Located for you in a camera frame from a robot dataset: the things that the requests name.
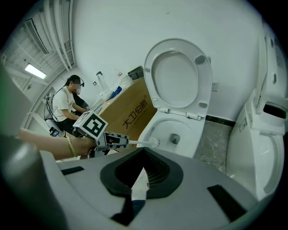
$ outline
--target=white shirt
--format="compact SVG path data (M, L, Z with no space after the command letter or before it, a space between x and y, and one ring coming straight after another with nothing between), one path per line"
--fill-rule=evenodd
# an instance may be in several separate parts
M72 104L75 103L73 94L65 86L53 97L53 115L58 121L64 121L67 117L63 115L62 110L68 110L71 113Z

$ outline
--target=bracelet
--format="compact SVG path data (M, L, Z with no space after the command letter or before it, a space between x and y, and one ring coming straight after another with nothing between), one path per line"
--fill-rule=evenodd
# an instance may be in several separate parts
M67 139L68 139L69 148L70 148L73 156L74 156L74 157L77 157L77 154L76 154L76 152L75 152L75 150L74 150L74 148L73 148L73 145L72 145L72 143L71 143L71 138L70 138L70 137L67 137Z

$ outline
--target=pipe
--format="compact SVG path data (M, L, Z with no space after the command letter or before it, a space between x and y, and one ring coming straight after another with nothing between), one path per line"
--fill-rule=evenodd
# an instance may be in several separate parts
M72 41L72 8L73 8L73 0L70 0L70 8L69 8L70 45L71 45L71 51L72 51L72 57L74 60L74 65L76 66L74 49L73 49L73 41Z
M62 24L64 28L69 29L69 25L66 25L65 9L66 9L66 0L62 0ZM65 40L65 44L67 45L67 48L70 49L71 47L70 47L70 40L69 40L69 30L64 30L64 40Z
M47 26L47 23L46 23L46 20L45 20L45 14L44 13L40 14L40 19L41 19L42 26L44 28L45 34L47 36L47 39L49 41L49 44L51 45L52 49L56 52L56 49L54 47L54 44L52 42L52 38L51 38L49 30L48 30L48 26Z
M69 72L70 70L68 69L68 66L67 66L66 62L65 62L64 58L62 57L62 54L60 52L60 48L58 46L54 31L53 31L52 22L51 22L49 0L44 0L44 13L45 13L45 18L46 18L48 30L49 30L49 33L51 35L51 39L53 41L53 44L54 44L54 46L56 48L56 52L58 53L58 55L59 55L63 65L65 66L66 70Z
M55 22L56 22L56 30L57 30L57 34L58 34L58 38L60 41L60 45L63 51L63 54L66 58L66 61L70 67L70 69L72 69L71 63L69 61L68 55L66 53L66 49L64 46L64 40L63 40L63 36L62 36L62 31L61 31L61 24L60 24L60 0L54 0L54 17L55 17Z

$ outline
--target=cardboard box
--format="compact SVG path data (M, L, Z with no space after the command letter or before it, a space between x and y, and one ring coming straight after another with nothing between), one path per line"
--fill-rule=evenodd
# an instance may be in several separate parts
M157 109L153 107L144 77L103 103L99 116L108 122L107 132L121 133L137 141Z

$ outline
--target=fluorescent light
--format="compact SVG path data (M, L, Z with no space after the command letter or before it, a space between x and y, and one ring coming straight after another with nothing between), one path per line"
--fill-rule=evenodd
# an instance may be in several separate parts
M30 64L25 68L25 70L42 79L44 79L47 76L45 73L42 73L40 70L36 69L34 66Z

